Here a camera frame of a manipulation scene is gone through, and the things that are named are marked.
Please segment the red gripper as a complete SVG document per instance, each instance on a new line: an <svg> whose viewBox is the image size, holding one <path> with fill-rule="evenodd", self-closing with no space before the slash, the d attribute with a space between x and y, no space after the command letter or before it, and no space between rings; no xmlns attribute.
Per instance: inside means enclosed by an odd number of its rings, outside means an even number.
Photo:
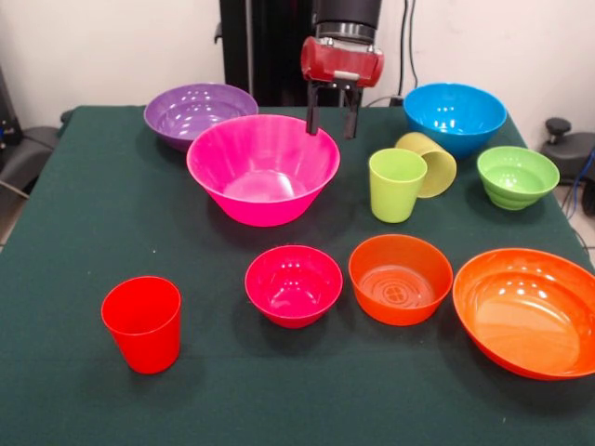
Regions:
<svg viewBox="0 0 595 446"><path fill-rule="evenodd" d="M303 77L308 82L306 131L316 135L319 128L318 91L321 83L344 83L341 105L346 108L344 138L356 136L358 113L362 101L362 88L377 84L384 67L384 54L374 46L366 46L309 36L300 55Z"/></svg>

